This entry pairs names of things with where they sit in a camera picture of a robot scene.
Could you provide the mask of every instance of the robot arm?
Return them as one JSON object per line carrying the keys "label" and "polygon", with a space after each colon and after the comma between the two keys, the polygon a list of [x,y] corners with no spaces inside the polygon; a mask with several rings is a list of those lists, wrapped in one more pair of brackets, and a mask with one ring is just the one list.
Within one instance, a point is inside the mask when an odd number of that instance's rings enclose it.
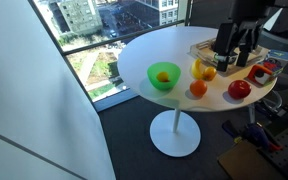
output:
{"label": "robot arm", "polygon": [[239,47],[240,53],[237,66],[246,65],[249,53],[257,47],[263,22],[269,14],[275,0],[234,0],[230,23],[222,23],[213,51],[218,61],[217,70],[225,72],[234,55],[234,49]]}

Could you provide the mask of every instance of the table pedestal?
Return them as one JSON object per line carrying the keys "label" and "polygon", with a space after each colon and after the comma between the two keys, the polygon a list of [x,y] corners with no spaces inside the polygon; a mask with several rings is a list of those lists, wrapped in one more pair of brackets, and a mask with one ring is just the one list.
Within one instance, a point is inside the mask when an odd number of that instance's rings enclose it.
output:
{"label": "table pedestal", "polygon": [[161,152],[173,157],[191,154],[201,140],[195,120],[178,109],[158,114],[152,121],[150,135]]}

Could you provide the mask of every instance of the building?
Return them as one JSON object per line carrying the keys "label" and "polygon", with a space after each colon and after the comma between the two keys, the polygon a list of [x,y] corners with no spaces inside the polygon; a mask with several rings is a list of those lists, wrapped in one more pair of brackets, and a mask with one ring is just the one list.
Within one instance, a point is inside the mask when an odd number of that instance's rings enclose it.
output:
{"label": "building", "polygon": [[59,34],[92,34],[103,27],[94,0],[51,0],[49,9]]}
{"label": "building", "polygon": [[141,22],[152,27],[177,21],[178,0],[124,0],[126,10]]}

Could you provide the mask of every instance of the white wall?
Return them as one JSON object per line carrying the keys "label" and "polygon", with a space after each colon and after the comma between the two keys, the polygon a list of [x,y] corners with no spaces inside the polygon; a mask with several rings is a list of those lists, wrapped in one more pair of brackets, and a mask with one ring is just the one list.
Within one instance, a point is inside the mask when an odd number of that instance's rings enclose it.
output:
{"label": "white wall", "polygon": [[115,179],[100,120],[27,0],[0,0],[0,134],[87,179]]}

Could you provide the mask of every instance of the gray carpet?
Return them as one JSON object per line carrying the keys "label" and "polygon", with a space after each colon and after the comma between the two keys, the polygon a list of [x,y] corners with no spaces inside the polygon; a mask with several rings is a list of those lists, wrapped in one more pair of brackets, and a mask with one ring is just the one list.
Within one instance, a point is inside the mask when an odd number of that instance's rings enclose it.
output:
{"label": "gray carpet", "polygon": [[116,178],[118,180],[229,179],[217,157],[234,143],[221,124],[231,120],[238,129],[249,121],[247,108],[216,113],[186,112],[201,130],[201,143],[192,154],[174,158],[152,143],[150,124],[159,113],[169,110],[136,97],[102,111],[102,121]]}

